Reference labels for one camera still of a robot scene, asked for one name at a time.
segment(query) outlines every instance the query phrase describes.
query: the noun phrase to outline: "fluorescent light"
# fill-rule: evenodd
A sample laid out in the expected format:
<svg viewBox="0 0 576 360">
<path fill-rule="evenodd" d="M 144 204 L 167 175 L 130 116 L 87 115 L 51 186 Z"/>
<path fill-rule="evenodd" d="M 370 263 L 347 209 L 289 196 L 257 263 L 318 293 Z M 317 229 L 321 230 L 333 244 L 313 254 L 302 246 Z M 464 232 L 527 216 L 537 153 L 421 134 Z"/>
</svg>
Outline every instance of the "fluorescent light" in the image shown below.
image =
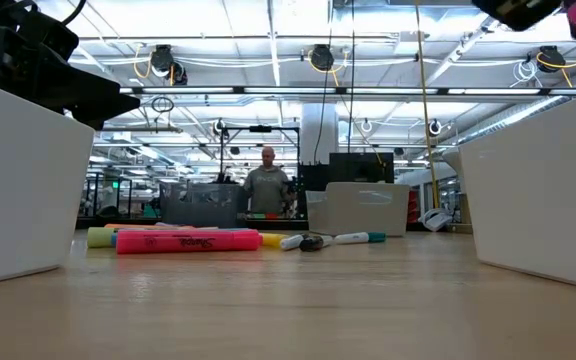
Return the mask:
<svg viewBox="0 0 576 360">
<path fill-rule="evenodd" d="M 150 158 L 156 159 L 159 157 L 159 154 L 157 154 L 157 152 L 147 146 L 143 146 L 139 148 L 139 152 L 141 152 L 143 155 L 146 155 Z"/>
<path fill-rule="evenodd" d="M 230 87 L 145 87 L 144 94 L 232 94 Z"/>
<path fill-rule="evenodd" d="M 423 164 L 428 165 L 428 161 L 425 160 L 394 160 L 393 164 Z"/>
<path fill-rule="evenodd" d="M 146 85 L 144 85 L 144 83 L 142 83 L 142 82 L 141 82 L 139 79 L 137 79 L 137 78 L 130 78 L 130 79 L 128 79 L 128 81 L 137 83 L 137 84 L 139 84 L 139 86 L 146 86 Z"/>
<path fill-rule="evenodd" d="M 247 87 L 247 94 L 323 94 L 324 88 L 293 88 L 293 87 Z M 326 88 L 326 94 L 332 94 L 335 88 Z"/>
<path fill-rule="evenodd" d="M 576 89 L 552 89 L 550 95 L 576 95 Z"/>
<path fill-rule="evenodd" d="M 92 162 L 112 162 L 112 160 L 107 159 L 105 157 L 101 157 L 101 156 L 91 156 L 89 161 L 92 161 Z"/>
<path fill-rule="evenodd" d="M 423 94 L 420 88 L 354 88 L 348 89 L 349 93 L 355 94 Z M 426 94 L 434 95 L 437 89 L 426 89 Z"/>
<path fill-rule="evenodd" d="M 284 163 L 288 161 L 297 161 L 297 159 L 275 159 L 276 163 Z M 261 164 L 263 161 L 261 159 L 224 159 L 224 164 L 228 163 L 240 163 L 240 162 L 248 162 L 248 163 L 259 163 Z"/>
<path fill-rule="evenodd" d="M 141 147 L 144 144 L 130 144 L 130 143 L 93 143 L 93 147 Z"/>
<path fill-rule="evenodd" d="M 449 89 L 450 95 L 536 95 L 541 89 Z"/>
</svg>

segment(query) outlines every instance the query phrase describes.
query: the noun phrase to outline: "marker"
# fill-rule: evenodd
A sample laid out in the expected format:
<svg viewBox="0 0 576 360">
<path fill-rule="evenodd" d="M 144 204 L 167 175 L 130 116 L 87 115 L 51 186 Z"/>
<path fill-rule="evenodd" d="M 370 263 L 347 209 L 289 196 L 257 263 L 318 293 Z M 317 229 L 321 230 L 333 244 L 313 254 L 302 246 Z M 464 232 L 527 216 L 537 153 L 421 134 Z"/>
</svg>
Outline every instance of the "marker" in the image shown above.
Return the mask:
<svg viewBox="0 0 576 360">
<path fill-rule="evenodd" d="M 301 244 L 301 242 L 307 237 L 308 235 L 301 234 L 281 239 L 279 242 L 279 248 L 284 251 L 296 249 L 299 247 L 299 244 Z"/>
<path fill-rule="evenodd" d="M 386 241 L 385 233 L 354 233 L 335 237 L 335 244 L 379 243 Z"/>
<path fill-rule="evenodd" d="M 332 236 L 309 236 L 299 243 L 299 250 L 304 252 L 319 251 L 332 244 Z"/>
</svg>

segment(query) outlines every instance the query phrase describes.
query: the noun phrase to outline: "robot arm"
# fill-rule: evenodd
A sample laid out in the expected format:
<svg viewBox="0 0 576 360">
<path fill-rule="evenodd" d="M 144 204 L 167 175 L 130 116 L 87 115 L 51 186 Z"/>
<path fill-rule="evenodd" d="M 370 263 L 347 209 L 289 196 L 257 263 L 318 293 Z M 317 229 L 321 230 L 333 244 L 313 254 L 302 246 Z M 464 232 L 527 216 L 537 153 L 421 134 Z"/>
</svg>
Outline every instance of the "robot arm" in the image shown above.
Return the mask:
<svg viewBox="0 0 576 360">
<path fill-rule="evenodd" d="M 0 89 L 60 114 L 69 110 L 99 130 L 104 121 L 138 108 L 140 100 L 120 94 L 118 83 L 68 64 L 79 37 L 66 25 L 85 4 L 80 0 L 59 22 L 31 0 L 0 0 Z"/>
</svg>

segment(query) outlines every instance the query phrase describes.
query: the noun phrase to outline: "box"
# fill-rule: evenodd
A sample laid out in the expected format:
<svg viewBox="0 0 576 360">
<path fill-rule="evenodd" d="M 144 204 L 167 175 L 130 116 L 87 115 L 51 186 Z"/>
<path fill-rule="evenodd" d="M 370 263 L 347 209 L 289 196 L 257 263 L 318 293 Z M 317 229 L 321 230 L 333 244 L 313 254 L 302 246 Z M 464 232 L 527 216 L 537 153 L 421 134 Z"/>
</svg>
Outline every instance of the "box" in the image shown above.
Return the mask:
<svg viewBox="0 0 576 360">
<path fill-rule="evenodd" d="M 460 148 L 479 259 L 576 284 L 576 100 Z"/>
<path fill-rule="evenodd" d="M 310 231 L 329 235 L 383 232 L 406 233 L 407 185 L 329 183 L 325 192 L 307 191 Z"/>
<path fill-rule="evenodd" d="M 70 250 L 94 131 L 0 90 L 0 280 Z"/>
</svg>

